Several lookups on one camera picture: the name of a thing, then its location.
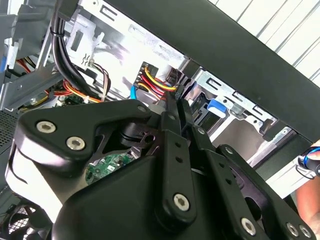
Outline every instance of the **yellow wire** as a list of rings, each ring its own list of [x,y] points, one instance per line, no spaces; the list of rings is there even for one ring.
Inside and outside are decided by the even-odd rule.
[[[36,104],[32,105],[33,107],[36,107],[40,104],[42,104],[44,101],[46,101],[48,99],[48,96],[45,96],[44,98],[42,98],[40,101],[38,101]],[[21,108],[20,111],[24,112],[26,110],[29,110],[27,107]]]
[[[65,86],[66,86],[67,90],[69,90],[69,91],[72,92],[73,94],[75,94],[75,95],[77,95],[77,96],[79,96],[79,97],[81,97],[81,98],[84,98],[84,99],[87,97],[87,96],[84,95],[83,93],[81,93],[81,92],[75,90],[74,88],[72,88],[72,87],[69,85],[69,83],[66,83]],[[93,102],[93,103],[101,103],[100,100],[95,99],[95,98],[93,98],[93,97],[89,97],[89,100],[90,100],[91,102]]]
[[[155,84],[157,85],[158,87],[162,88],[162,89],[165,89],[165,90],[176,90],[177,88],[174,87],[174,86],[165,86],[165,85],[162,85],[161,83],[157,82],[149,73],[148,71],[148,67],[145,67],[144,68],[144,71],[145,71],[145,74],[148,76],[148,78]]]
[[[144,87],[145,89],[147,89],[149,91],[149,93],[153,94],[157,99],[160,99],[160,97],[157,96],[156,94],[154,94],[154,92],[151,91],[150,88],[148,86],[146,86],[144,83],[138,82],[138,85]]]

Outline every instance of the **silver bolt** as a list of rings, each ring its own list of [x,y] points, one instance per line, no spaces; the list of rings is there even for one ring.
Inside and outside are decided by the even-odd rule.
[[[311,233],[308,231],[308,229],[306,229],[305,226],[299,225],[299,228],[301,230],[301,232],[307,237],[307,238],[311,238]]]
[[[177,208],[183,212],[188,211],[190,208],[188,199],[180,193],[174,195],[173,202],[177,206]]]
[[[57,130],[56,126],[50,121],[40,121],[36,124],[36,129],[44,134],[52,134]]]
[[[202,135],[206,134],[205,130],[202,128],[198,127],[198,132],[201,133]]]
[[[248,218],[241,218],[241,224],[243,229],[251,236],[256,235],[257,231],[253,223]]]
[[[144,113],[147,111],[143,106],[138,106],[138,109],[139,109],[141,112],[144,112]]]
[[[69,137],[66,140],[66,145],[68,146],[68,148],[74,151],[81,151],[86,147],[85,141],[78,136]]]
[[[293,226],[290,222],[286,223],[286,227],[288,228],[288,230],[290,231],[290,233],[295,236],[298,237],[299,236],[299,232],[298,230],[295,228],[295,226]]]
[[[228,154],[234,154],[229,147],[225,147],[225,150]]]
[[[173,116],[172,114],[168,113],[169,118],[171,118],[172,120],[176,120],[175,116]]]

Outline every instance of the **mounting hole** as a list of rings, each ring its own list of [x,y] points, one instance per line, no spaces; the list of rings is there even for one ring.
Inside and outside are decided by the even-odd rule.
[[[258,204],[251,197],[247,196],[245,199],[246,204],[249,207],[249,210],[254,218],[254,220],[258,221],[261,219],[262,212]]]
[[[149,144],[149,143],[153,142],[155,139],[156,139],[155,136],[149,135],[149,136],[146,136],[146,137],[145,137],[144,141],[145,141],[147,144]]]
[[[180,158],[180,157],[175,157],[175,160],[178,162],[178,163],[181,163],[182,164],[182,162],[183,162],[183,160],[182,160],[182,158]]]

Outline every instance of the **cable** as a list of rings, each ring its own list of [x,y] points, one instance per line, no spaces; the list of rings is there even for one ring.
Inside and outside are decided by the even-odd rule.
[[[163,89],[163,90],[170,91],[170,92],[173,92],[174,90],[177,89],[177,88],[174,87],[174,86],[165,86],[165,85],[157,82],[157,81],[150,75],[147,66],[144,68],[144,72],[145,72],[145,74],[147,75],[147,77],[148,77],[156,86],[158,86],[159,88],[161,88],[161,89]]]
[[[35,110],[38,109],[40,107],[42,107],[44,104],[47,104],[47,100],[49,99],[49,97],[46,95],[45,97],[43,97],[41,100],[39,100],[36,104],[34,105],[30,105],[30,106],[26,106],[24,108],[21,108],[20,111],[21,112],[25,112],[25,111],[29,111],[29,110]]]
[[[153,86],[145,76],[141,75],[141,78],[143,81],[145,81],[146,84],[148,84],[157,94],[159,95],[163,95],[165,92],[163,92],[162,90],[157,89],[155,86]]]
[[[22,74],[16,72],[14,69],[9,69],[9,68],[8,68],[7,71],[8,71],[9,73],[11,73],[12,75],[18,77],[18,78],[22,77]]]
[[[74,89],[70,83],[68,83],[67,81],[63,82],[63,86],[65,89],[69,90],[70,92],[72,92],[73,94],[83,98],[83,99],[88,99],[89,101],[93,102],[93,103],[101,103],[101,100],[93,98],[93,97],[89,97],[86,96],[85,94],[83,94],[82,92],[79,92],[78,90]]]
[[[27,67],[25,62],[22,59],[16,61],[28,74],[31,73],[31,70]]]
[[[159,78],[154,78],[154,80],[156,80],[158,83],[160,83],[160,84],[164,84],[164,85],[166,85],[167,87],[171,87],[171,85],[169,84],[169,83],[167,83],[167,82],[164,82],[164,81],[162,81],[161,79],[159,79]]]
[[[304,175],[302,172],[300,172],[300,171],[298,170],[298,165],[295,165],[295,170],[296,170],[300,175],[302,175],[303,177],[305,177],[306,179],[310,179],[310,180],[315,179],[314,176],[313,176],[313,177],[306,176],[306,175]]]
[[[58,0],[54,7],[51,24],[52,53],[57,70],[61,75],[79,91],[95,98],[97,95],[89,88],[87,82],[78,70],[73,66],[67,54],[64,41],[65,21],[58,16],[61,1]]]
[[[25,57],[24,58],[24,60],[32,67],[32,68],[34,68],[34,69],[36,69],[36,64],[31,60],[31,58],[30,57]]]
[[[93,63],[92,64],[99,72],[101,72],[103,74],[103,91],[102,91],[102,97],[101,97],[101,101],[105,101],[106,96],[108,95],[108,92],[110,90],[111,87],[111,79],[109,77],[109,73],[107,72],[107,70],[105,70],[101,65],[97,64],[97,63]]]
[[[54,91],[54,95],[56,97],[62,97],[62,96],[69,96],[72,95],[73,93],[71,91]]]
[[[160,100],[160,97],[155,92],[153,92],[148,86],[146,86],[144,83],[138,82],[138,85],[147,89],[148,92],[152,93],[158,100]]]

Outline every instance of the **wire bundle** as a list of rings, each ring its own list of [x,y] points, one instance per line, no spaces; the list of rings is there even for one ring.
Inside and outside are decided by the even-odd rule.
[[[97,63],[93,63],[92,66],[95,69],[97,69],[100,73],[103,74],[103,91],[102,91],[101,101],[104,102],[111,88],[111,79],[109,77],[109,73],[107,72],[107,70],[105,70],[101,65]]]
[[[54,90],[53,95],[56,97],[65,97],[73,94],[71,91],[67,90],[65,87],[64,89]]]
[[[26,71],[26,73],[31,73],[31,70],[28,68],[23,58],[17,60],[16,62]]]
[[[74,87],[71,86],[71,84],[68,82],[68,81],[63,81],[63,87],[70,91],[72,94],[75,94],[83,99],[87,99],[88,101],[91,101],[93,103],[101,103],[102,101],[97,99],[97,98],[94,98],[94,97],[90,97],[90,96],[87,96],[85,94],[83,94],[82,92],[78,91],[77,89],[75,89]]]
[[[26,61],[32,68],[36,69],[37,65],[31,60],[30,57],[25,57],[24,61]]]
[[[56,2],[52,15],[51,34],[52,34],[52,53],[57,70],[61,73],[70,85],[76,87],[78,92],[91,98],[97,95],[90,89],[83,76],[71,63],[64,41],[64,29],[66,22],[58,16],[61,0]]]
[[[160,100],[166,91],[174,92],[177,88],[170,86],[158,78],[153,78],[146,66],[141,74],[142,81],[137,85],[146,89],[149,93],[152,93],[158,100]]]

